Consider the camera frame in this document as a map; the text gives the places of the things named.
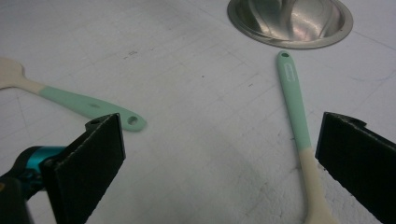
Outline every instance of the spatula handle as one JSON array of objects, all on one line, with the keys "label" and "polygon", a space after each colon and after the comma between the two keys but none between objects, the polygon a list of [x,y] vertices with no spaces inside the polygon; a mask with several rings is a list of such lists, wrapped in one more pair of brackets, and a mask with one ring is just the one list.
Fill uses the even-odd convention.
[{"label": "spatula handle", "polygon": [[277,55],[277,70],[285,95],[286,107],[289,111],[291,128],[293,129],[297,149],[299,151],[311,147],[308,127],[304,112],[303,96],[294,61],[285,50]]},{"label": "spatula handle", "polygon": [[59,105],[63,105],[89,119],[119,113],[121,126],[127,131],[138,132],[146,126],[145,120],[136,113],[89,96],[63,91],[49,86],[42,89],[38,95]]}]

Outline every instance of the metal bowl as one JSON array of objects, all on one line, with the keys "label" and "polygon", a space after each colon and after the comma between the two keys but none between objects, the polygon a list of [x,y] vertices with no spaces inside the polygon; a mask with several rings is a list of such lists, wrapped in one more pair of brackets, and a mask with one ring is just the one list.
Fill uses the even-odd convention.
[{"label": "metal bowl", "polygon": [[352,15],[337,0],[231,0],[228,15],[245,35],[285,49],[317,49],[352,30]]}]

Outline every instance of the silver bowl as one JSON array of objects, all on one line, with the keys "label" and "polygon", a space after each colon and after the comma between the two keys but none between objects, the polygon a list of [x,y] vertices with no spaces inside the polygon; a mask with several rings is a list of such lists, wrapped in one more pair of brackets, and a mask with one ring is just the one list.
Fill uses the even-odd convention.
[{"label": "silver bowl", "polygon": [[228,15],[245,35],[285,49],[317,49],[352,30],[352,15],[337,0],[231,0]]}]

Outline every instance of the table surface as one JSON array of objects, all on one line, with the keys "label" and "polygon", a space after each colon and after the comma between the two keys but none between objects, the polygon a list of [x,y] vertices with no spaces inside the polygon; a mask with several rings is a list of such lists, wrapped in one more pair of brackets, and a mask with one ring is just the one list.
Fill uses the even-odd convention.
[{"label": "table surface", "polygon": [[[25,75],[122,105],[126,161],[88,223],[304,223],[301,167],[276,71],[279,48],[237,31],[229,0],[5,0],[0,54]],[[289,50],[314,147],[323,112],[396,141],[396,2],[345,0],[350,35]],[[89,120],[26,91],[0,93],[0,174],[31,146],[67,146]],[[340,223],[379,223],[319,168]],[[35,223],[54,223],[45,192]]]}]

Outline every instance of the silicone spatula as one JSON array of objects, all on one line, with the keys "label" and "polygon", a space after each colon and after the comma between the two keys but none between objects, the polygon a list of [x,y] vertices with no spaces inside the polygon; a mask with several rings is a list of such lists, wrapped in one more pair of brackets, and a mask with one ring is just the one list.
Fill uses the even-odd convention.
[{"label": "silicone spatula", "polygon": [[63,105],[89,119],[119,113],[122,129],[130,132],[141,131],[146,121],[136,113],[89,96],[63,91],[27,79],[23,66],[11,59],[0,57],[0,89],[17,87]]},{"label": "silicone spatula", "polygon": [[308,199],[308,213],[306,215],[305,224],[335,224],[337,221],[332,217],[320,184],[306,124],[303,96],[301,94],[294,61],[285,50],[278,53],[276,61],[304,176],[305,190]]}]

